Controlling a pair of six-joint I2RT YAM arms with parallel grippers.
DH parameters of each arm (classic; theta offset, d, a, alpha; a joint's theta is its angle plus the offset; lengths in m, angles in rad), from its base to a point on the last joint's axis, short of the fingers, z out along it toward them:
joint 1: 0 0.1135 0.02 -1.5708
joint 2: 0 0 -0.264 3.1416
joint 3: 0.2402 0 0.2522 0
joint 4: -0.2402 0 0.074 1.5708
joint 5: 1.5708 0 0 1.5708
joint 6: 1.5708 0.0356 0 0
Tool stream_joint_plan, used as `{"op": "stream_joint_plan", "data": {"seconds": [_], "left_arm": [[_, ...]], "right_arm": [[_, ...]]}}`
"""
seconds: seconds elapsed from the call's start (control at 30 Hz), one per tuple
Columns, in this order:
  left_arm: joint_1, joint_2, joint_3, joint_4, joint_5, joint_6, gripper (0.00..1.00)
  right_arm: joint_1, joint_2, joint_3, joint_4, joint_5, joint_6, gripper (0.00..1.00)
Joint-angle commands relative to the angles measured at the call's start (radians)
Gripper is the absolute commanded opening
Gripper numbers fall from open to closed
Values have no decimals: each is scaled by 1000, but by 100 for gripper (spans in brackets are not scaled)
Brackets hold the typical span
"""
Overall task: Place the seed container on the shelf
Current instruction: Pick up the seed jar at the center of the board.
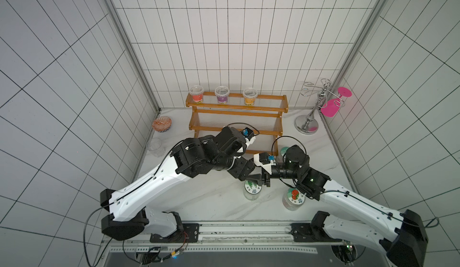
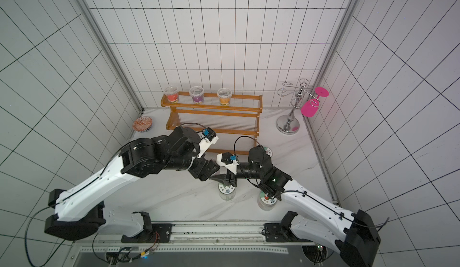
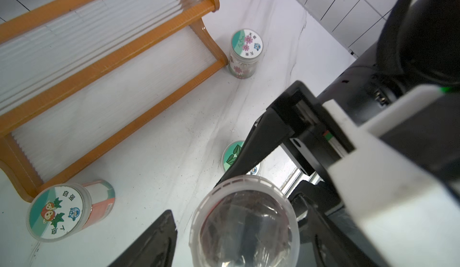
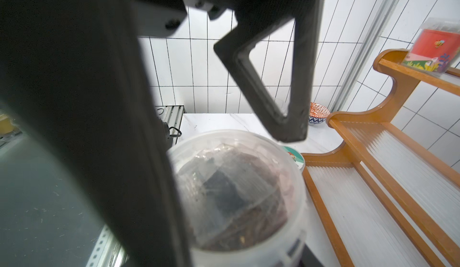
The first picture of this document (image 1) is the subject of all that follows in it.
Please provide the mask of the small container red seeds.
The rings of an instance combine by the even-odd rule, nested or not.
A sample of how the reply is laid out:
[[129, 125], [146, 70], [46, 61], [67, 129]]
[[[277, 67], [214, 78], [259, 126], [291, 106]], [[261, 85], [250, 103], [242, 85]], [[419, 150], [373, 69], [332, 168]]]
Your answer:
[[201, 103], [204, 97], [204, 87], [203, 86], [192, 86], [189, 89], [189, 94], [191, 95], [193, 102]]

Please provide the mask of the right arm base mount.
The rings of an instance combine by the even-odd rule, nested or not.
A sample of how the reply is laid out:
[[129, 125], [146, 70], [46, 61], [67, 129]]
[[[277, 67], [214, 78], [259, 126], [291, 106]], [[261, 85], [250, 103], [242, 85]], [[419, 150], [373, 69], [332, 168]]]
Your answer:
[[340, 239], [331, 238], [322, 227], [310, 223], [292, 223], [291, 235], [296, 243], [338, 243]]

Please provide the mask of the strawberry lid jar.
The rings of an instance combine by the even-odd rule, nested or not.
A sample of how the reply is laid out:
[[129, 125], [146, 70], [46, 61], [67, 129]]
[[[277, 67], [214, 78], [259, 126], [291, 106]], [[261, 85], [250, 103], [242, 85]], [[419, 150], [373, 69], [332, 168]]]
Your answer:
[[297, 189], [289, 188], [282, 197], [283, 206], [290, 211], [298, 210], [304, 202], [305, 196]]

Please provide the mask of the small container purple seeds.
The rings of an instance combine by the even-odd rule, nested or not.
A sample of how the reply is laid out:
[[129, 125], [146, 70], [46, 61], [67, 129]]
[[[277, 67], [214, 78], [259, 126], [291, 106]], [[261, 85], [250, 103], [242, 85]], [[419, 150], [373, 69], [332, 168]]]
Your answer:
[[226, 104], [230, 95], [230, 90], [226, 86], [216, 87], [214, 94], [219, 104]]

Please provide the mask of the small container brown seeds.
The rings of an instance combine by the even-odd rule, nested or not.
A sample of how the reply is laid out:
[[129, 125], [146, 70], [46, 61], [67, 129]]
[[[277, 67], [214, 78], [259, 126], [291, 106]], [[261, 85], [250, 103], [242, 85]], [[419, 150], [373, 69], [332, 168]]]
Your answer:
[[243, 98], [244, 104], [247, 106], [253, 106], [255, 104], [255, 100], [258, 96], [258, 92], [254, 88], [245, 88], [243, 90]]

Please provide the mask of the green tree lid jar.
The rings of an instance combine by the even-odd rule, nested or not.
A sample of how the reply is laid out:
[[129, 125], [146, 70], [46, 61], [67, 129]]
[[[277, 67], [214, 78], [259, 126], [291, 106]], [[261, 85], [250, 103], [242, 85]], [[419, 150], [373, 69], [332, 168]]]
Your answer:
[[261, 191], [262, 191], [262, 186], [256, 183], [253, 183], [251, 181], [244, 182], [243, 195], [247, 200], [249, 201], [257, 200], [257, 198], [259, 198], [261, 194]]

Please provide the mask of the orange wooden two-tier shelf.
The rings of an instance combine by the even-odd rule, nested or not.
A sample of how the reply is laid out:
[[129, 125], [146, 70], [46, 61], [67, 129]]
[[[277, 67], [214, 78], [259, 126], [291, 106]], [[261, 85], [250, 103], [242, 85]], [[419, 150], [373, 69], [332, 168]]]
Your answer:
[[188, 94], [185, 102], [192, 108], [189, 129], [198, 138], [201, 132], [220, 132], [231, 126], [238, 130], [252, 129], [259, 139], [283, 135], [282, 117], [289, 111], [285, 95], [260, 95], [253, 105], [246, 105], [240, 93], [230, 93], [226, 104], [220, 104], [212, 92], [205, 92], [201, 102], [195, 102]]

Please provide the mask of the flower label seed jar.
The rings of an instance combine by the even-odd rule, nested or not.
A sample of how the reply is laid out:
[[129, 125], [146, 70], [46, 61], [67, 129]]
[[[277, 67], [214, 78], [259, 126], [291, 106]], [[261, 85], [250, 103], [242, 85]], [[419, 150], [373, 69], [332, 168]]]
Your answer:
[[284, 156], [287, 152], [287, 150], [289, 149], [289, 147], [282, 147], [281, 151], [280, 151], [280, 155], [281, 156]]

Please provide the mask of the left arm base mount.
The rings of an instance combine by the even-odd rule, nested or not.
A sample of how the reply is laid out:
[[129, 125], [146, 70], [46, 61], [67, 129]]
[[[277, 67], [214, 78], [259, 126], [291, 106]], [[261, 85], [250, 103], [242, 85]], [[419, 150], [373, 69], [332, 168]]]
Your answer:
[[200, 234], [200, 224], [198, 223], [184, 223], [179, 230], [169, 235], [168, 237], [161, 237], [160, 235], [153, 234], [150, 236], [151, 243], [197, 243]]

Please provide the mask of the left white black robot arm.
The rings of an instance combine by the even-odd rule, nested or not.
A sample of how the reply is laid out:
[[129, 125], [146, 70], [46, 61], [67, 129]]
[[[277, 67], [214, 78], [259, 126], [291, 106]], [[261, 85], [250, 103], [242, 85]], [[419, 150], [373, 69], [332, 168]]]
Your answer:
[[141, 178], [120, 190], [100, 193], [99, 209], [108, 211], [101, 220], [101, 232], [117, 241], [145, 232], [163, 238], [181, 234], [182, 221], [176, 212], [158, 212], [148, 205], [174, 186], [212, 170], [227, 171], [245, 181], [255, 165], [243, 156], [258, 135], [255, 128], [238, 130], [227, 125], [216, 136], [179, 141], [158, 166]]

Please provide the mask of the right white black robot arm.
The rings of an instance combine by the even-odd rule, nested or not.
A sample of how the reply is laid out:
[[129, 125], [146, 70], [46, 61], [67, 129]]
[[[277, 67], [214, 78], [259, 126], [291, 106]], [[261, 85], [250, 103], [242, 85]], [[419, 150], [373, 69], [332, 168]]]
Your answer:
[[345, 188], [327, 174], [310, 166], [310, 158], [297, 145], [288, 148], [281, 161], [268, 153], [256, 154], [243, 169], [247, 180], [269, 186], [272, 178], [294, 181], [295, 190], [307, 199], [338, 208], [353, 221], [318, 211], [306, 230], [296, 236], [316, 242], [348, 241], [379, 251], [397, 267], [421, 267], [429, 238], [421, 216], [400, 213]]

